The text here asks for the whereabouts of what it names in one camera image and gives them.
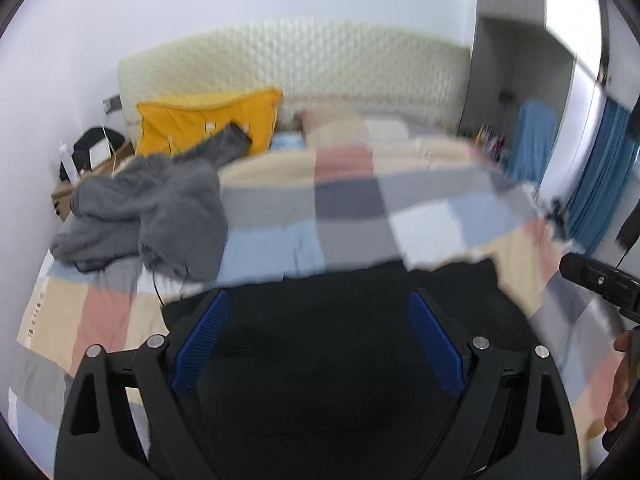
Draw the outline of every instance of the gray fuzzy sweater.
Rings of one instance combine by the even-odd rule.
[[[214,280],[228,225],[218,168],[244,155],[251,139],[235,124],[181,155],[136,157],[123,171],[83,180],[72,216],[51,243],[57,260],[82,272],[140,255],[145,267],[185,280]]]

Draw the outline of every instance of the finger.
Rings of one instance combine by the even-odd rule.
[[[629,388],[629,364],[626,359],[623,359],[616,370],[616,374],[613,377],[613,391],[612,397],[620,397],[626,394],[626,390]]]
[[[607,413],[610,414],[612,420],[620,422],[629,412],[629,405],[626,397],[612,397],[607,406]]]
[[[629,344],[631,343],[631,330],[627,330],[625,333],[620,334],[613,342],[614,350],[618,352],[626,352],[629,350]]]
[[[604,415],[604,425],[607,428],[607,431],[613,431],[616,429],[618,422],[614,420],[613,416],[607,412]]]

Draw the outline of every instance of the cardboard box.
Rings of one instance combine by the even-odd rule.
[[[105,160],[100,166],[98,166],[98,168],[91,171],[83,171],[82,175],[80,175],[80,180],[89,178],[93,175],[111,174],[111,171],[116,170],[125,158],[135,154],[136,150],[133,147],[133,143],[130,140],[127,140],[118,150],[116,150],[115,155],[112,155],[109,160]],[[53,193],[51,193],[53,209],[56,212],[56,215],[63,220],[65,220],[66,217],[69,216],[69,213],[71,213],[70,200],[74,187],[75,186],[73,186],[68,180],[65,180],[64,182],[60,182],[56,186],[56,189],[53,190]]]

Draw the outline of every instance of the checkered blanket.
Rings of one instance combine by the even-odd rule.
[[[561,371],[586,469],[586,435],[603,417],[620,357],[604,306],[558,275],[561,246],[526,192],[474,148],[445,138],[248,158],[220,173],[229,236],[216,283],[183,283],[138,258],[81,274],[44,259],[17,337],[9,424],[50,477],[65,395],[85,349],[136,348],[166,333],[165,301],[204,287],[356,269],[492,257],[500,286],[529,317]],[[147,422],[129,390],[136,427]]]

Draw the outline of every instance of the bed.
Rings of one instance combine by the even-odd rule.
[[[8,392],[9,425],[44,473],[52,478],[65,395],[86,348],[132,349],[166,334],[161,303],[213,285],[395,259],[433,268],[491,257],[500,287],[558,364],[586,474],[589,437],[604,416],[621,358],[612,350],[617,313],[559,276],[567,246],[553,240],[530,193],[468,141],[447,135],[460,120],[469,59],[467,48],[390,27],[282,20],[217,30],[122,60],[120,95],[134,140],[141,100],[261,86],[283,89],[284,123],[301,108],[349,104],[412,114],[438,134],[318,144],[223,168],[230,231],[212,283],[154,277],[136,257],[83,274],[47,254],[17,335]],[[146,449],[142,400],[136,390],[128,394]]]

